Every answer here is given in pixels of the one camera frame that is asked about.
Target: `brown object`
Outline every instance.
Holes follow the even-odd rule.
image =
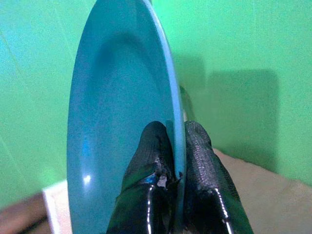
[[[36,225],[34,228],[30,229],[24,234],[51,234],[50,225],[47,219]]]
[[[0,211],[0,234],[16,234],[46,217],[42,193]]]

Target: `green wall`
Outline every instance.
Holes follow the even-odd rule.
[[[66,177],[71,76],[94,2],[0,2],[0,209]]]
[[[312,185],[312,1],[153,4],[214,147]]]
[[[94,2],[0,2],[0,209],[66,177],[71,76]],[[312,185],[312,2],[153,4],[214,146]]]

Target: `textured black glove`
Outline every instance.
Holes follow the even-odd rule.
[[[116,198],[107,234],[167,234],[176,204],[176,177],[171,145],[160,122],[141,135]]]
[[[228,171],[205,129],[185,122],[187,174],[184,220],[194,234],[252,234]]]

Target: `plate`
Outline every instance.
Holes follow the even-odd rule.
[[[177,177],[185,171],[178,87],[150,2],[98,0],[78,47],[69,104],[67,181],[75,234],[106,232],[124,172],[149,122],[167,127]]]

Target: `beige surface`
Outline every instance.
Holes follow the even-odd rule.
[[[229,171],[255,234],[312,234],[312,188],[214,150]]]
[[[53,234],[71,234],[67,181],[43,190],[48,219]]]

